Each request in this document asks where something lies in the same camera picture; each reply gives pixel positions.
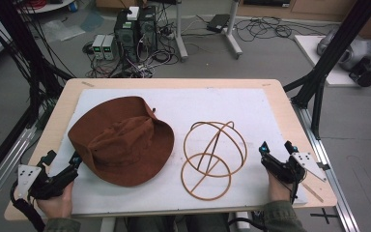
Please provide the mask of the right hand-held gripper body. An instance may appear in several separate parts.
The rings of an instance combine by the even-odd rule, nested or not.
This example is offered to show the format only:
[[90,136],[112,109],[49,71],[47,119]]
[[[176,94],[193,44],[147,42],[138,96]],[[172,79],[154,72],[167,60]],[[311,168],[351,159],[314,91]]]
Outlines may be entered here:
[[308,173],[322,182],[327,180],[323,170],[310,153],[293,153],[285,162],[278,160],[270,153],[264,153],[261,155],[261,163],[278,180],[287,184],[302,182]]

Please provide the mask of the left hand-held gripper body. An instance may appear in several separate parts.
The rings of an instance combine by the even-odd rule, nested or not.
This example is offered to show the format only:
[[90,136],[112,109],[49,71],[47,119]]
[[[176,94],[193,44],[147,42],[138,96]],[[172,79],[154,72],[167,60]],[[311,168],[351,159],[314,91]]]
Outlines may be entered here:
[[26,198],[32,196],[35,199],[49,199],[63,194],[63,189],[76,177],[77,166],[69,165],[55,176],[49,177],[45,165],[18,166],[17,173],[17,196]]

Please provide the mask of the brown brimmed hat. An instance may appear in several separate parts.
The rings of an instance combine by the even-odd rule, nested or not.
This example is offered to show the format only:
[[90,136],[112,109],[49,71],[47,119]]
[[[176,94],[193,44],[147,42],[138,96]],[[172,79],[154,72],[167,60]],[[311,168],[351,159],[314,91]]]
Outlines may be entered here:
[[148,182],[172,154],[174,132],[140,97],[105,101],[68,132],[74,150],[102,180],[134,187]]

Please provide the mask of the wooden wire hat stand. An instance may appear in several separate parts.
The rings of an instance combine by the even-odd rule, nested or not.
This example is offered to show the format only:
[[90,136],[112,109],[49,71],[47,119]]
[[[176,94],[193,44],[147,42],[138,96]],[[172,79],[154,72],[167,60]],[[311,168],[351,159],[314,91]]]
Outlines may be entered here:
[[247,145],[233,121],[196,122],[183,141],[181,182],[192,197],[214,201],[225,195],[247,160]]

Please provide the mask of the person's left hand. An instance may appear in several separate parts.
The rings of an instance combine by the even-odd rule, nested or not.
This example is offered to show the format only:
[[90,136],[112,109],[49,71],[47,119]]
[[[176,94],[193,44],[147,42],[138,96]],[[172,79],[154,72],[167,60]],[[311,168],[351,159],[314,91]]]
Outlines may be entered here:
[[47,218],[69,218],[71,216],[72,188],[73,183],[69,183],[60,196],[52,197],[47,200],[37,200],[38,207]]

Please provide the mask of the person's right hand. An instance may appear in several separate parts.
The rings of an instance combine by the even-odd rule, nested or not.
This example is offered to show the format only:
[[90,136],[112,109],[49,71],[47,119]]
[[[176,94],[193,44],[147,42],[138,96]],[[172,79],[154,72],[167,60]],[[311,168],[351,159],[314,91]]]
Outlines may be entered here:
[[269,200],[273,201],[291,201],[292,184],[280,182],[272,173],[269,175]]

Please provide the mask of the thin wooden stick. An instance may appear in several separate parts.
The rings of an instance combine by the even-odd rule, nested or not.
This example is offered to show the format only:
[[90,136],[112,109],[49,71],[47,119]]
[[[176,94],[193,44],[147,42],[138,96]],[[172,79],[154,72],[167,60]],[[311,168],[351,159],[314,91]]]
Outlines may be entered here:
[[316,199],[318,199],[320,202],[324,203],[324,199],[320,194],[318,194],[314,189],[312,189],[308,184],[302,183],[303,187],[309,191]]

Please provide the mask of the white table mat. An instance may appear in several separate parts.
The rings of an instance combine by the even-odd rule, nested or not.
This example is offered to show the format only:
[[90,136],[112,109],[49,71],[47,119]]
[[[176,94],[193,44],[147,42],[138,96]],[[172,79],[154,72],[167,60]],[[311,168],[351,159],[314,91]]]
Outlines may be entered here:
[[[174,131],[174,148],[167,163],[150,181],[136,187],[107,183],[86,165],[74,181],[73,213],[77,217],[180,214],[242,211],[268,202],[268,175],[258,151],[264,141],[284,161],[288,154],[271,102],[262,89],[91,89],[83,91],[71,118],[77,121],[102,102],[140,97]],[[181,182],[185,162],[183,141],[196,122],[233,121],[247,145],[244,167],[232,177],[229,191],[214,201],[189,195]]]

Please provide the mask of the white floor platform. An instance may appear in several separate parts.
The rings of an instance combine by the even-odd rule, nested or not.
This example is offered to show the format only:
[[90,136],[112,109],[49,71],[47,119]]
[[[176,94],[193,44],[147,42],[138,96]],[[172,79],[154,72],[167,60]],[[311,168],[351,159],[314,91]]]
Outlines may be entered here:
[[[317,54],[317,45],[322,38],[323,36],[295,35],[296,43],[312,66],[315,66],[320,59]],[[328,87],[357,87],[357,84],[349,77],[349,73],[338,65],[335,65],[329,73],[326,85]]]

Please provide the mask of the black device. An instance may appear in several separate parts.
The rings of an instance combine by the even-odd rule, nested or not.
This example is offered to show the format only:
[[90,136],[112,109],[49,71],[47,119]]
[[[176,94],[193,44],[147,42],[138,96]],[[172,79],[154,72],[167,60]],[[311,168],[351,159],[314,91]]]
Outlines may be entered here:
[[371,86],[371,64],[360,61],[349,74],[351,80],[360,87]]

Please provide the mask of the grey power supply unit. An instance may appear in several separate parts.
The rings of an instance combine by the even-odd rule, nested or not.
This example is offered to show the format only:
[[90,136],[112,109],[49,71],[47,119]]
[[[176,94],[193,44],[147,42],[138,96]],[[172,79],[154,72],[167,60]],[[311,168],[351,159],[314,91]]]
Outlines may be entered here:
[[102,51],[102,43],[104,39],[105,39],[104,35],[96,35],[92,43],[92,49],[94,51],[94,54],[97,60],[102,60],[104,58],[103,51]]
[[106,35],[102,43],[102,51],[105,60],[113,60],[116,55],[116,44],[112,35]]

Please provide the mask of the grey rounded robot shell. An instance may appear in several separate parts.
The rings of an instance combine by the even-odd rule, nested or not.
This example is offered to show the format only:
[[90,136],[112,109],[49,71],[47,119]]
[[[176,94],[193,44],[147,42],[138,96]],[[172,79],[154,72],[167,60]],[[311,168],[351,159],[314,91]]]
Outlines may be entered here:
[[[331,29],[328,34],[319,41],[317,45],[318,55],[322,55],[325,52],[336,33],[337,29]],[[338,64],[343,70],[350,71],[363,58],[366,58],[368,64],[371,65],[371,42],[356,37],[341,55]]]

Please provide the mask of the person's legs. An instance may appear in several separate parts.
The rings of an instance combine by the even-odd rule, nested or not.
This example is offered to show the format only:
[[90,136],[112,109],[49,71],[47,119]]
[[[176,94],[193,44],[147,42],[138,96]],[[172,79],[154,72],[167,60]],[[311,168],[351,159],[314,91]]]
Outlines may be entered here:
[[[230,232],[228,214],[186,215],[187,232]],[[175,232],[174,216],[129,217],[128,232]]]

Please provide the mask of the white desk leg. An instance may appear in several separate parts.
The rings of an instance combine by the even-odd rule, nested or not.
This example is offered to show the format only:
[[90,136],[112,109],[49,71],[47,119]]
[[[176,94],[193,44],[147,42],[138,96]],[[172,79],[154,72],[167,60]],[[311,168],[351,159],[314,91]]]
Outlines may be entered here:
[[233,35],[233,30],[235,26],[235,20],[237,16],[237,10],[238,10],[239,3],[240,3],[240,0],[232,0],[229,23],[228,23],[227,28],[223,30],[225,38],[228,44],[230,45],[233,53],[235,54],[236,59],[239,59],[240,56],[243,54],[242,49],[240,48],[239,44],[237,43]]
[[176,2],[176,32],[175,41],[180,54],[180,60],[186,61],[188,53],[182,37],[182,0],[175,0]]

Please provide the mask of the clear plastic sheet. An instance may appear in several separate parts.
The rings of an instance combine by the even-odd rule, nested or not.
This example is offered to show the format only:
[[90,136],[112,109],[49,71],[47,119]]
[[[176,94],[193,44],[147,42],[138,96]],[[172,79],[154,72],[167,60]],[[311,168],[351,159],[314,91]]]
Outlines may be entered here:
[[52,20],[43,25],[43,33],[46,40],[51,43],[55,41],[66,41],[85,33],[79,26],[66,26],[61,20]]

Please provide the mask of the black computer tower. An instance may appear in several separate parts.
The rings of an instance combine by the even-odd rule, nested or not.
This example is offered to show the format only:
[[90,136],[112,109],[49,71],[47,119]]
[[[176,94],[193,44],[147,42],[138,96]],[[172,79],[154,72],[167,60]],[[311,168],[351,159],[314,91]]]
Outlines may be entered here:
[[140,10],[138,17],[143,47],[150,51],[157,50],[157,8],[148,6]]
[[117,14],[114,34],[121,56],[137,62],[136,48],[139,42],[139,24],[136,20],[128,20],[128,10],[121,10]]

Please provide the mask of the black flat box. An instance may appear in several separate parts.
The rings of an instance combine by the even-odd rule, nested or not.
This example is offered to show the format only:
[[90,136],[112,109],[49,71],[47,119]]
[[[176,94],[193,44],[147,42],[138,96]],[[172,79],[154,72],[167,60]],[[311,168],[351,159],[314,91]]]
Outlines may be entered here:
[[216,14],[207,24],[207,29],[212,32],[220,33],[227,25],[230,18],[228,14]]

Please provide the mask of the round white table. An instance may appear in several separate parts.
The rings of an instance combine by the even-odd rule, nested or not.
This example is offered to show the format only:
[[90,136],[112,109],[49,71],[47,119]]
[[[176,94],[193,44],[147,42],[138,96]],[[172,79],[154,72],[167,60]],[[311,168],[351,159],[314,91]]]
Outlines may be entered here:
[[17,11],[19,13],[27,13],[27,14],[46,13],[46,12],[51,12],[51,11],[65,8],[69,4],[73,3],[74,1],[75,0],[63,0],[63,2],[59,4],[50,4],[49,2],[47,2],[44,6],[42,6],[41,8],[37,8],[37,9],[28,7],[26,5],[21,5],[20,7],[17,8]]

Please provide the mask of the aluminium rail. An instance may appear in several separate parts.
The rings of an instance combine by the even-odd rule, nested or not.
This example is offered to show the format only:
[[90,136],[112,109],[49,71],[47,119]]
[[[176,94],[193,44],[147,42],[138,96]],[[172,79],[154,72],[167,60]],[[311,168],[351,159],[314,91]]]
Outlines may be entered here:
[[347,202],[346,196],[339,184],[339,181],[334,172],[333,166],[328,158],[328,153],[323,145],[323,142],[317,138],[311,129],[311,115],[307,109],[300,109],[293,106],[302,128],[312,146],[312,149],[317,157],[318,162],[324,166],[324,171],[327,174],[328,182],[335,193],[337,203],[334,209],[336,210],[339,220],[345,232],[360,232],[353,212]]
[[0,188],[3,187],[14,167],[18,164],[20,157],[27,150],[36,131],[35,127],[24,129],[9,142],[4,142],[6,148],[3,151],[3,159],[0,161]]

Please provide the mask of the black metal frame stand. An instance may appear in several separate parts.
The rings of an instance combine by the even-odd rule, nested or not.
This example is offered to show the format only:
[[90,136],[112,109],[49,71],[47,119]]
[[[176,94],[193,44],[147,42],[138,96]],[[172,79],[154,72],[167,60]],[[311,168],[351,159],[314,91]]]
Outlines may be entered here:
[[291,98],[291,102],[300,109],[306,109],[309,101],[314,99],[310,128],[317,139],[320,139],[320,118],[328,74],[370,17],[371,0],[357,0],[312,70],[283,87],[285,92],[300,87],[299,92]]
[[29,106],[18,119],[11,132],[0,145],[0,164],[24,129],[30,129],[38,120],[38,110],[45,101],[59,98],[63,91],[60,80],[73,78],[71,72],[50,63],[38,47],[29,26],[24,21],[21,2],[26,0],[0,0],[0,22],[10,38],[4,39],[0,29],[0,44],[14,60],[23,78],[29,84]]

